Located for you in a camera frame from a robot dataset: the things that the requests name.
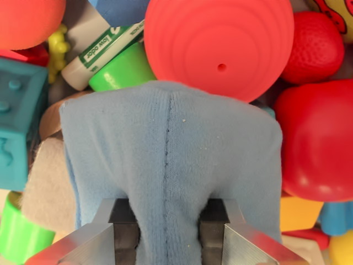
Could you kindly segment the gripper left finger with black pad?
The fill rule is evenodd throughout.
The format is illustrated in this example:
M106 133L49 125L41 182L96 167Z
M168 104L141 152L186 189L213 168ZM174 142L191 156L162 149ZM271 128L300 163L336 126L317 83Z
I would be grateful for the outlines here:
M73 232L58 264L135 264L140 228L128 199L105 200L94 220Z

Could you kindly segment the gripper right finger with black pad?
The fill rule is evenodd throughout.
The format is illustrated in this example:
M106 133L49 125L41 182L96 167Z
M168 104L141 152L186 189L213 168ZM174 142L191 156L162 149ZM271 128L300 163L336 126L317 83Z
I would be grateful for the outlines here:
M245 222L235 200L209 199L199 217L202 264L304 264L304 258Z

